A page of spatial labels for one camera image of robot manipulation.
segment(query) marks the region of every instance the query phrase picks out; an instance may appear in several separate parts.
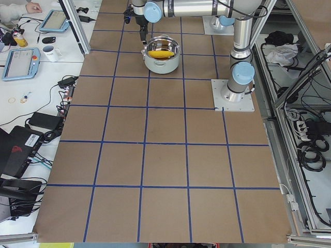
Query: metal mounting plate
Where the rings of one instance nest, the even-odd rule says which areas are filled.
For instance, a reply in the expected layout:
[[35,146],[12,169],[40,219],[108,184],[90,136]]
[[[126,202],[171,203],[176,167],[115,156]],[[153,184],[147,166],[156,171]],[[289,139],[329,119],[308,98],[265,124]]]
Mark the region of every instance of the metal mounting plate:
[[212,20],[213,17],[202,17],[203,20],[203,27],[205,29],[205,35],[233,35],[234,34],[234,28],[233,25],[225,27],[222,30],[219,30],[218,32],[215,31],[211,26],[210,26],[210,21]]
[[213,97],[215,111],[232,111],[232,112],[254,112],[254,105],[251,95],[244,95],[240,102],[232,103],[226,101],[221,96],[221,89],[223,85],[227,84],[228,80],[225,79],[212,79]]

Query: sleeve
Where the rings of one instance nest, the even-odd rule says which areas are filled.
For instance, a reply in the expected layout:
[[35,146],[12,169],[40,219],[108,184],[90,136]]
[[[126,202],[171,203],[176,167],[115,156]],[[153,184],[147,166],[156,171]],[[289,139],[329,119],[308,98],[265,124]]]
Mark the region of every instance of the sleeve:
[[26,14],[25,5],[4,5],[0,4],[0,21],[2,23],[9,23],[14,20],[18,20],[23,14]]

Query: screen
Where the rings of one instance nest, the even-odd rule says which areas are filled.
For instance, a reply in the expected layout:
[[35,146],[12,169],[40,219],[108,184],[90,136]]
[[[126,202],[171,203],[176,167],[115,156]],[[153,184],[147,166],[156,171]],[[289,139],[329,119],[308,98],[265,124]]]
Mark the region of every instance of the screen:
[[60,29],[66,19],[63,11],[52,11],[43,28]]
[[27,76],[29,74],[33,50],[14,51],[10,58],[6,76]]

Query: power adapter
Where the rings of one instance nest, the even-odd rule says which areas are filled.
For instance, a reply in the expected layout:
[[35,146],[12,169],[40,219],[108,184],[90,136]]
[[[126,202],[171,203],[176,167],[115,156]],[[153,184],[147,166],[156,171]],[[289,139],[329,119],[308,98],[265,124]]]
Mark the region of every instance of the power adapter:
[[77,76],[71,76],[66,79],[58,81],[57,84],[61,89],[64,89],[65,87],[74,85],[77,79],[78,79]]
[[80,20],[81,22],[91,22],[91,21],[95,21],[95,19],[92,19],[92,18],[90,18],[90,17],[83,16],[83,15],[79,15],[78,17],[79,17],[79,20]]
[[34,112],[28,123],[31,126],[56,130],[62,125],[63,117]]

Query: black cloth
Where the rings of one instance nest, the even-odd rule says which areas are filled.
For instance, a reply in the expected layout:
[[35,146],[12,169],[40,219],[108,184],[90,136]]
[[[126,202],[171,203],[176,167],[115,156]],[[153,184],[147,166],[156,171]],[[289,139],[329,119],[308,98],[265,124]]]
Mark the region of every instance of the black cloth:
[[275,46],[293,44],[294,37],[292,34],[286,34],[282,31],[275,31],[270,33],[265,42],[267,44],[273,44]]
[[5,45],[14,45],[14,46],[17,45],[16,41],[12,37],[12,34],[9,32],[5,33],[5,35],[2,36],[2,42]]

